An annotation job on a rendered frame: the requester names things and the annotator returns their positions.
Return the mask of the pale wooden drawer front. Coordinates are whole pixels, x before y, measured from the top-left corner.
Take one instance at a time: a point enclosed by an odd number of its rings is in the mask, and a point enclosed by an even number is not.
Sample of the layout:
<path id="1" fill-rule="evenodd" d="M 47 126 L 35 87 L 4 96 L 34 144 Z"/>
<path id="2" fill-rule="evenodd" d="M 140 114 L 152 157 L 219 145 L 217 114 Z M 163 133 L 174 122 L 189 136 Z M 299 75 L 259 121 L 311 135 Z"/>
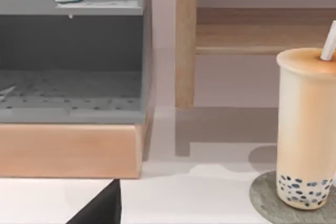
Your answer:
<path id="1" fill-rule="evenodd" d="M 0 124 L 0 177 L 138 178 L 141 124 Z"/>

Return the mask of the grey round coaster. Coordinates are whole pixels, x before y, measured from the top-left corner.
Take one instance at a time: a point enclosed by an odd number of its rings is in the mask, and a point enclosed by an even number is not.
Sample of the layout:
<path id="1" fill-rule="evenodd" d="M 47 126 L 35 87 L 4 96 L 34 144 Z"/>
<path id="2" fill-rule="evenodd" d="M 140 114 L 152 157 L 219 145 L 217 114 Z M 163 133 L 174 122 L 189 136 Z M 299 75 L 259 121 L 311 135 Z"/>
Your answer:
<path id="1" fill-rule="evenodd" d="M 300 210 L 285 204 L 276 192 L 276 172 L 259 175 L 252 182 L 249 198 L 256 211 L 271 224 L 336 224 L 336 184 L 325 204 L 316 210 Z"/>

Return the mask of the white drinking straw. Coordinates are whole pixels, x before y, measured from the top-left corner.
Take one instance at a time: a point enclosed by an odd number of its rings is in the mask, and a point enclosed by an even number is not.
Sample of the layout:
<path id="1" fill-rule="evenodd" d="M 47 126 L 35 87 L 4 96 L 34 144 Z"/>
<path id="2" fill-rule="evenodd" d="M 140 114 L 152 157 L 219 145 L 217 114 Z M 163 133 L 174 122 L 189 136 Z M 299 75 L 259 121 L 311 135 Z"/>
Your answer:
<path id="1" fill-rule="evenodd" d="M 326 38 L 320 59 L 323 61 L 330 61 L 336 49 L 336 20 L 331 24 L 328 36 Z"/>

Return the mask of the bubble tea cup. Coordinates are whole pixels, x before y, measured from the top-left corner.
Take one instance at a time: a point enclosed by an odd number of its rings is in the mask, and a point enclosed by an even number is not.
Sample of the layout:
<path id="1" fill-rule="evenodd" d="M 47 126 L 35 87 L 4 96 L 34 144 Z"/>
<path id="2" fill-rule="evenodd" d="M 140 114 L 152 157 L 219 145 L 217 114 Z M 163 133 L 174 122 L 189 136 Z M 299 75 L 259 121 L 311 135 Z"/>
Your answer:
<path id="1" fill-rule="evenodd" d="M 276 187 L 291 207 L 323 207 L 336 175 L 336 53 L 298 48 L 277 56 L 280 69 Z"/>

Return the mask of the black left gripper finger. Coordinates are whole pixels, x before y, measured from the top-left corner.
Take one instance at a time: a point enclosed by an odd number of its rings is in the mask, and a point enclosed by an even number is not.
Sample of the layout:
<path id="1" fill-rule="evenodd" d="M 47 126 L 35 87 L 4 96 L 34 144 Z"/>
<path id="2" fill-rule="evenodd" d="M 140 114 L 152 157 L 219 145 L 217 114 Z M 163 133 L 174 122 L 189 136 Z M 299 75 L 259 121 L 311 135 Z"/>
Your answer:
<path id="1" fill-rule="evenodd" d="M 121 224 L 121 186 L 114 179 L 66 224 Z"/>

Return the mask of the grey pierced drawer inside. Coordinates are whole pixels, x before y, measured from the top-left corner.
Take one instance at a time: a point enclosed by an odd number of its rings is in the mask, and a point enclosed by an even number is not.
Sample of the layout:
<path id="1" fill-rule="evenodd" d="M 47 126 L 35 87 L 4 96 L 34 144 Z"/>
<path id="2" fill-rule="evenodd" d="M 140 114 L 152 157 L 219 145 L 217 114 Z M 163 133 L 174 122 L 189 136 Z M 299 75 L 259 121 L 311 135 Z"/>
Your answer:
<path id="1" fill-rule="evenodd" d="M 148 2 L 0 0 L 0 123 L 142 123 Z"/>

